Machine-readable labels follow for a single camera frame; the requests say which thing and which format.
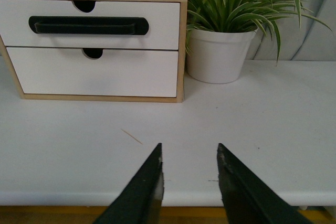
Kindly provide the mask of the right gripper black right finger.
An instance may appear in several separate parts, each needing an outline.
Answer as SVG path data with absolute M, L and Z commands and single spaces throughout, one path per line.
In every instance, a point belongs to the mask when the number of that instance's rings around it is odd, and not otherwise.
M 218 181 L 229 223 L 311 223 L 228 148 L 217 149 Z

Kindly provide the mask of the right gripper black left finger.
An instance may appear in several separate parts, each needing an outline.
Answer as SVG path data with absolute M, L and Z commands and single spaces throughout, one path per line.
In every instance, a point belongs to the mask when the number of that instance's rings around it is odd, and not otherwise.
M 162 144 L 159 143 L 94 223 L 159 223 L 163 195 Z

